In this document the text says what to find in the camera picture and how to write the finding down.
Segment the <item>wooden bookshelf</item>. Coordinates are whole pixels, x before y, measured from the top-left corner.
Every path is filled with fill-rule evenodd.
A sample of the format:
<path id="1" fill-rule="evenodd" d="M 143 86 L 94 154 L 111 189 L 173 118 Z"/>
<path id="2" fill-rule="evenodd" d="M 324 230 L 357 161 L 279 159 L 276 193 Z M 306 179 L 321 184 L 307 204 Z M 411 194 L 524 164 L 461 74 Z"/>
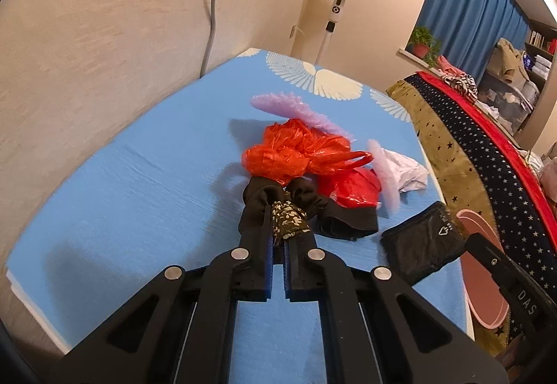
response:
<path id="1" fill-rule="evenodd" d="M 524 42 L 527 55 L 526 72 L 529 79 L 542 92 L 549 79 L 549 70 L 556 60 L 556 27 L 530 19 Z"/>

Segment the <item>purple foam net sleeve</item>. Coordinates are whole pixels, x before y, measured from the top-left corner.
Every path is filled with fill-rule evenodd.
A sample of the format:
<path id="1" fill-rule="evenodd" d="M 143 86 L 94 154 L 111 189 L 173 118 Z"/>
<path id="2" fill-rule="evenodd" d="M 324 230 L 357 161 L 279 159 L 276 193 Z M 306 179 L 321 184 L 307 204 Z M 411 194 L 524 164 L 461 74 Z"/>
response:
<path id="1" fill-rule="evenodd" d="M 293 93 L 268 93 L 254 95 L 250 105 L 263 112 L 267 112 L 287 119 L 298 119 L 308 127 L 316 128 L 327 134 L 345 137 L 350 142 L 355 137 L 348 131 L 339 127 L 325 114 L 314 111 L 300 96 Z"/>

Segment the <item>orange-red plastic bag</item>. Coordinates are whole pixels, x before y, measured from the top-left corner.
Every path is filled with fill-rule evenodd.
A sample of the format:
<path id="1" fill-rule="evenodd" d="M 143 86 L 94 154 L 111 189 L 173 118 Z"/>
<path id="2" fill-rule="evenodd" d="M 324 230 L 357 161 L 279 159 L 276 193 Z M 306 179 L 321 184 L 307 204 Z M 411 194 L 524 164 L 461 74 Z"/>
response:
<path id="1" fill-rule="evenodd" d="M 242 155 L 242 165 L 250 175 L 281 186 L 304 175 L 333 175 L 372 160 L 371 153 L 352 150 L 346 137 L 308 127 L 299 119 L 266 127 L 261 142 Z"/>

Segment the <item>black floral sock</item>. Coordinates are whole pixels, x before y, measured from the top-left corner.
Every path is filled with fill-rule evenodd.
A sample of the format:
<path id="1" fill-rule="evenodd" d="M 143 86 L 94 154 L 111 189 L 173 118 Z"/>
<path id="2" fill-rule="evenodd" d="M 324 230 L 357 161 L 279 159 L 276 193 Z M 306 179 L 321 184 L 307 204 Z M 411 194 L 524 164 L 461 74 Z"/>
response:
<path id="1" fill-rule="evenodd" d="M 325 211 L 329 198 L 319 195 L 310 179 L 293 179 L 283 187 L 273 179 L 252 177 L 243 192 L 241 234 L 270 231 L 274 244 L 309 233 L 309 221 Z"/>

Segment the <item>blue mattress sheet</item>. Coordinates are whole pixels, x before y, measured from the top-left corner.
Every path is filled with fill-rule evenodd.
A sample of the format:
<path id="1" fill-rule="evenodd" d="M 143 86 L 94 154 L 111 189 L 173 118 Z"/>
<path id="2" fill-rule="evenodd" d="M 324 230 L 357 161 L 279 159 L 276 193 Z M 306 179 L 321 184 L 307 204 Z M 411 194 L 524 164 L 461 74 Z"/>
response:
<path id="1" fill-rule="evenodd" d="M 251 48 L 141 116 L 62 183 L 8 257 L 15 295 L 62 355 L 163 268 L 195 269 L 239 243 L 249 175 L 245 149 L 282 121 L 250 106 L 254 95 L 293 93 L 365 150 L 369 139 L 425 163 L 410 115 L 387 95 L 292 57 Z M 379 234 L 443 200 L 427 188 L 378 211 L 379 233 L 355 242 L 317 237 L 347 265 L 386 264 Z M 316 303 L 240 303 L 229 383 L 325 383 Z"/>

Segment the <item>potted green plant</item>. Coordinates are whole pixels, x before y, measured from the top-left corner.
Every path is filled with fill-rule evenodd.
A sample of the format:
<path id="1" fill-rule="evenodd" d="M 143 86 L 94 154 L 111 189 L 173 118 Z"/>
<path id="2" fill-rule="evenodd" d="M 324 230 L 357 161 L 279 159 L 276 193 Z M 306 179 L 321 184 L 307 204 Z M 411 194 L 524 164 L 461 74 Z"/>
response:
<path id="1" fill-rule="evenodd" d="M 427 66 L 436 67 L 442 42 L 435 38 L 425 26 L 416 26 L 408 42 L 408 50 Z"/>

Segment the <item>red bed blanket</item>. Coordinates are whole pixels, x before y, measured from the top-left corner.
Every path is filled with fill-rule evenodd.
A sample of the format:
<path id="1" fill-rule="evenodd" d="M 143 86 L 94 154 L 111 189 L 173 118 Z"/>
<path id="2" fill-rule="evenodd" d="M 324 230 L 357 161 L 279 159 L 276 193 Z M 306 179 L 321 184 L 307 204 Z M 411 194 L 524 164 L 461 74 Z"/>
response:
<path id="1" fill-rule="evenodd" d="M 479 170 L 484 187 L 495 192 L 494 204 L 507 196 L 518 207 L 531 206 L 533 220 L 544 226 L 556 245 L 556 220 L 533 171 L 495 124 L 456 90 L 423 71 L 405 78 L 427 101 Z"/>

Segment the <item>zebra striped cloth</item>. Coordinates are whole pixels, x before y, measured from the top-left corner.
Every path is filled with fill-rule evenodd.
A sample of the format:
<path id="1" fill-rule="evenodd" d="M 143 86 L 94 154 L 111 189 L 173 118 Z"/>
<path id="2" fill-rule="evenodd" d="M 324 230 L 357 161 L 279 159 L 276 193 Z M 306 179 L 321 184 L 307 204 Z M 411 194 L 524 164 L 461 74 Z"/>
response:
<path id="1" fill-rule="evenodd" d="M 469 103 L 475 104 L 478 100 L 478 88 L 475 79 L 471 75 L 451 75 L 446 74 L 443 81 L 454 91 L 464 97 Z"/>

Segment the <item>black cloth piece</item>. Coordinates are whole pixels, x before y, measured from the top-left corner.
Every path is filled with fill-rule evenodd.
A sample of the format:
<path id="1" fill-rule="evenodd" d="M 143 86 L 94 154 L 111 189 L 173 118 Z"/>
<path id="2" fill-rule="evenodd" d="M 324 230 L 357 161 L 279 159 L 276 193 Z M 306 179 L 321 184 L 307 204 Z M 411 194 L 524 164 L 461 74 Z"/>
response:
<path id="1" fill-rule="evenodd" d="M 329 203 L 319 211 L 316 226 L 322 236 L 355 241 L 378 232 L 375 207 L 344 208 Z"/>

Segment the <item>red plastic wrapper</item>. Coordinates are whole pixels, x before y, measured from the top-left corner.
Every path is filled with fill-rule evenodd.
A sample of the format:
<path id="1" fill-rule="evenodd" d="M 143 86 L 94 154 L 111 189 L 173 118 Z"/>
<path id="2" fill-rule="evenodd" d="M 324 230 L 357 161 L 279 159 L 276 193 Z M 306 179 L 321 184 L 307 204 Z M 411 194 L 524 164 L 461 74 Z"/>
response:
<path id="1" fill-rule="evenodd" d="M 366 167 L 319 175 L 317 192 L 347 209 L 376 208 L 382 184 L 376 173 Z"/>

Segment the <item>pink folded cloth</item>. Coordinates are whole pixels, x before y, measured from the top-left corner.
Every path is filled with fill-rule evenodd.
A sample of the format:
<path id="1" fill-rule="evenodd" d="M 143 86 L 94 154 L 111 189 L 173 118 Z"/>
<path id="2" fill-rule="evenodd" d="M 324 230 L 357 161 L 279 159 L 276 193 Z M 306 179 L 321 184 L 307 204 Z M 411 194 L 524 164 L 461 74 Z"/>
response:
<path id="1" fill-rule="evenodd" d="M 440 55 L 437 57 L 437 66 L 445 74 L 452 77 L 462 77 L 466 72 L 452 65 L 445 56 Z"/>

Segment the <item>star pattern bed blanket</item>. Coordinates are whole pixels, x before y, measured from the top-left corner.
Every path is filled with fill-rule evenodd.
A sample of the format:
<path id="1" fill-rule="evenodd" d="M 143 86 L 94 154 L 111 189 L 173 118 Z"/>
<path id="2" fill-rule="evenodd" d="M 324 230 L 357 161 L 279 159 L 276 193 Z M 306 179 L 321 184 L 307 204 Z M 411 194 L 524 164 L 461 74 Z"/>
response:
<path id="1" fill-rule="evenodd" d="M 459 146 L 438 115 L 405 78 L 387 90 L 410 115 L 451 213 L 476 211 L 496 231 L 503 252 L 521 266 L 550 298 L 556 296 L 556 245 L 544 226 L 533 220 L 533 208 L 516 207 L 503 196 L 494 204 L 495 192 L 480 179 L 471 157 Z"/>

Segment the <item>pink trash bin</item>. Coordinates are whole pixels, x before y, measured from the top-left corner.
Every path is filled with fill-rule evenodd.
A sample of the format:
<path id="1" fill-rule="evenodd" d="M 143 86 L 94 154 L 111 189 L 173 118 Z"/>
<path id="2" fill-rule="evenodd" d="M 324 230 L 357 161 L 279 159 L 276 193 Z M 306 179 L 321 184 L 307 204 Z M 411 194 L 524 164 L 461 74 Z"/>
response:
<path id="1" fill-rule="evenodd" d="M 467 233 L 480 233 L 502 250 L 496 231 L 476 211 L 460 210 L 456 214 Z M 465 296 L 475 320 L 486 329 L 503 325 L 509 305 L 500 294 L 491 274 L 468 252 L 461 257 Z"/>

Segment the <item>beige jacket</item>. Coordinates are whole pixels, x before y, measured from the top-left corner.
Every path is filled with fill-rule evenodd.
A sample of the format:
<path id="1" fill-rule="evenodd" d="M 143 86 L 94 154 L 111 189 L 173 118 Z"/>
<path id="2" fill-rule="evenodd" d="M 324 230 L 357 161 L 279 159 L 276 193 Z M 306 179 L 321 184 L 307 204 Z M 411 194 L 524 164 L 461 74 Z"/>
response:
<path id="1" fill-rule="evenodd" d="M 507 39 L 500 38 L 493 49 L 487 69 L 508 83 L 528 80 L 523 56 L 522 50 L 516 49 Z"/>

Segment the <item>blue curtain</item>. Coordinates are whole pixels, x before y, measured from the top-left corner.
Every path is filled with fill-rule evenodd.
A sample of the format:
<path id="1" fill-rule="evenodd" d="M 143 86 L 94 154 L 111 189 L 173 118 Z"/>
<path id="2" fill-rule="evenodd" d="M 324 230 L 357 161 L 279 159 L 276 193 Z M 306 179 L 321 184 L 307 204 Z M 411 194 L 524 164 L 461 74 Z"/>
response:
<path id="1" fill-rule="evenodd" d="M 416 24 L 440 43 L 441 55 L 477 80 L 499 39 L 520 49 L 529 32 L 515 0 L 425 0 Z"/>

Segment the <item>clear storage box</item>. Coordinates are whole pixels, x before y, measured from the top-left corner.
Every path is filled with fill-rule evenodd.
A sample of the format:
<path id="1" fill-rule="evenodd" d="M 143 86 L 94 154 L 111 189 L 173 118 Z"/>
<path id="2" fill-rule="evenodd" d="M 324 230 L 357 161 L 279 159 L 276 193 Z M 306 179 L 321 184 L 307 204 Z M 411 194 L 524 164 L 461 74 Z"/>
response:
<path id="1" fill-rule="evenodd" d="M 532 115 L 539 90 L 529 80 L 509 83 L 486 70 L 478 86 L 478 97 L 482 103 L 499 112 L 496 120 L 509 134 L 515 135 Z"/>

